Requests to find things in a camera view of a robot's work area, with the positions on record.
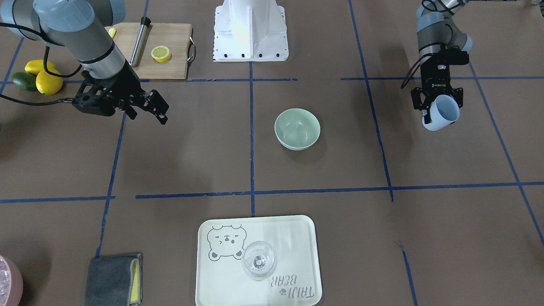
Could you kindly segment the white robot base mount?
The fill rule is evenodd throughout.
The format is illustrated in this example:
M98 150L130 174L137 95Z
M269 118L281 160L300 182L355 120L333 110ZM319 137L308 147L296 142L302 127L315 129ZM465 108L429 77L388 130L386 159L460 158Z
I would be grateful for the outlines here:
M214 62L288 60L286 14L275 0L224 0L214 17Z

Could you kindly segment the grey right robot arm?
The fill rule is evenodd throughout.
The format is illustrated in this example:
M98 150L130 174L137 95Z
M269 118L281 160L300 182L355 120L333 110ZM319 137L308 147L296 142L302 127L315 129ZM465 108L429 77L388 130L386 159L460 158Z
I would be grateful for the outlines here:
M168 104L156 90L144 91L140 79L106 28L124 21L122 0L3 0L1 25L47 47L64 46L80 63L83 83L73 98L60 99L83 113L130 119L135 107L164 125Z

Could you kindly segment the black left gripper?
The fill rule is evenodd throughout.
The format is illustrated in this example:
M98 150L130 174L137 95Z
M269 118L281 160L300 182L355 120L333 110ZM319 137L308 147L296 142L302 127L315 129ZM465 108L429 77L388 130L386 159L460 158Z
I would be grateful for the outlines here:
M424 54L410 72L420 71L421 86L412 89L411 99L414 110L422 113L423 117L430 114L432 102L439 95L451 96L458 108L464 106L464 89L451 86L450 66L466 65L470 61L467 51L459 48L441 50L436 54Z

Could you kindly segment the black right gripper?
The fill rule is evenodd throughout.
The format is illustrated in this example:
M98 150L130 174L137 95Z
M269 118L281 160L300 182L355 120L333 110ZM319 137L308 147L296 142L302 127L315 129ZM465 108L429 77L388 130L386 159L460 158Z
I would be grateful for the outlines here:
M154 115L162 125L167 123L169 105L157 90L145 92L140 79L130 64L109 78L94 78L90 72L82 72L83 82L71 102L77 110L96 116L113 116L116 110L124 111L130 120L138 113L139 107Z

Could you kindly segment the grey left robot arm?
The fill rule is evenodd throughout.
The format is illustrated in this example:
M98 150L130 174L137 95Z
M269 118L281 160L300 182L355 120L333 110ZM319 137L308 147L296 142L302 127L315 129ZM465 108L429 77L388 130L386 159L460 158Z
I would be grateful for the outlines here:
M473 41L454 22L454 15L468 4L468 0L422 0L416 12L416 36L421 87L411 91L415 110L423 113L423 122L431 122L431 104L440 95L454 99L457 107L463 104L463 89L451 86L450 67L466 65Z

